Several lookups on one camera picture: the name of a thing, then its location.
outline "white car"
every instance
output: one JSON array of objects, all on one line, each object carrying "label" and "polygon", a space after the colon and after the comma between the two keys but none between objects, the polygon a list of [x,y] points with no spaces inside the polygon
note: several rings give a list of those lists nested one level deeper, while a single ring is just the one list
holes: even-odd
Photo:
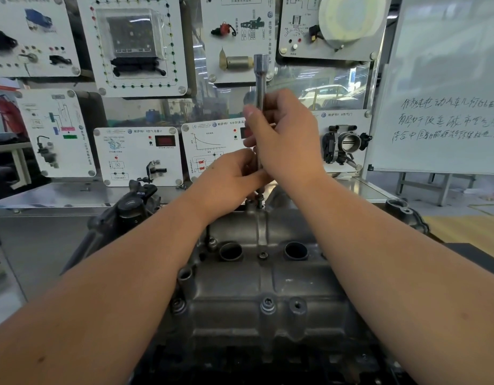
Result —
[{"label": "white car", "polygon": [[345,96],[348,92],[343,85],[319,86],[304,90],[299,101],[311,110],[318,110],[323,107],[325,101],[338,99]]}]

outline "white panel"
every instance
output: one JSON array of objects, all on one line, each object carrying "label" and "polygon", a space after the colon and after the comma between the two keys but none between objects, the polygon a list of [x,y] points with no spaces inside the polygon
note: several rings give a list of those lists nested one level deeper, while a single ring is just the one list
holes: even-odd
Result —
[{"label": "white panel", "polygon": [[[17,41],[10,51],[0,51],[0,77],[80,75],[63,0],[0,0],[0,31]],[[50,56],[70,64],[52,64],[57,60]]]},{"label": "white panel", "polygon": [[[370,131],[370,119],[365,117],[366,110],[351,111],[314,111],[317,118],[320,138],[329,131],[329,126],[357,126],[358,135]],[[183,144],[188,164],[188,173],[192,181],[198,178],[218,157],[244,147],[243,139],[250,135],[245,129],[243,117],[231,120],[210,122],[191,122],[181,127]],[[354,161],[362,165],[366,151],[353,153]],[[356,172],[347,165],[338,163],[323,165],[328,173]]]},{"label": "white panel", "polygon": [[218,157],[244,147],[245,118],[190,122],[181,127],[188,164],[188,174],[194,181]]},{"label": "white panel", "polygon": [[[374,60],[391,0],[282,0],[279,54],[289,58]],[[314,42],[309,28],[319,25]]]},{"label": "white panel", "polygon": [[183,183],[179,135],[173,127],[96,128],[94,139],[105,185],[128,186],[129,180],[146,177],[152,161],[154,168],[167,169],[153,174],[154,185]]},{"label": "white panel", "polygon": [[494,0],[404,0],[367,164],[494,174]]},{"label": "white panel", "polygon": [[[43,175],[52,178],[96,175],[75,92],[67,89],[31,89],[16,93],[22,95],[17,98],[17,104]],[[55,154],[55,160],[46,162],[39,152],[40,148],[47,148],[48,153]]]},{"label": "white panel", "polygon": [[[269,79],[275,66],[275,0],[201,0],[202,39],[206,45],[206,68],[213,83],[253,83],[252,68],[247,70],[222,70],[219,67],[220,52],[225,56],[250,57],[254,54],[269,55]],[[225,36],[212,35],[211,31],[222,23],[233,26]]]},{"label": "white panel", "polygon": [[[371,118],[365,116],[365,109],[347,110],[347,111],[312,111],[313,115],[318,121],[318,131],[320,133],[320,140],[329,132],[330,126],[356,126],[354,131],[357,135],[362,133],[369,134]],[[354,162],[358,165],[363,165],[365,161],[366,151],[357,150],[352,155]],[[348,165],[339,163],[323,164],[323,168],[327,173],[353,173],[357,170]]]},{"label": "white panel", "polygon": [[[101,94],[163,97],[186,93],[179,0],[78,0],[78,6]],[[134,39],[128,41],[128,35]],[[133,53],[157,56],[158,70],[116,76],[110,61],[118,54],[129,57]]]}]

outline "hand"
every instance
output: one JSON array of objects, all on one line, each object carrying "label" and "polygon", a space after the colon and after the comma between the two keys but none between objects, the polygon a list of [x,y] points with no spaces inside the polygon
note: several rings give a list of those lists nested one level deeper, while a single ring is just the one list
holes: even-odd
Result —
[{"label": "hand", "polygon": [[267,94],[264,114],[246,105],[244,116],[254,134],[244,145],[257,146],[263,168],[286,191],[325,174],[317,121],[290,90]]},{"label": "hand", "polygon": [[206,225],[234,211],[254,191],[272,181],[265,170],[256,171],[256,154],[249,148],[224,154],[209,166],[184,196]]}]

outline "whiteboard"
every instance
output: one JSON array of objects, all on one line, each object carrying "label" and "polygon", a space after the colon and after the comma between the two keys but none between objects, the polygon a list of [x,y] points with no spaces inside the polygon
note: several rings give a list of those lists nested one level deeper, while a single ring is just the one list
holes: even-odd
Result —
[{"label": "whiteboard", "polygon": [[403,0],[366,164],[494,174],[494,0]]}]

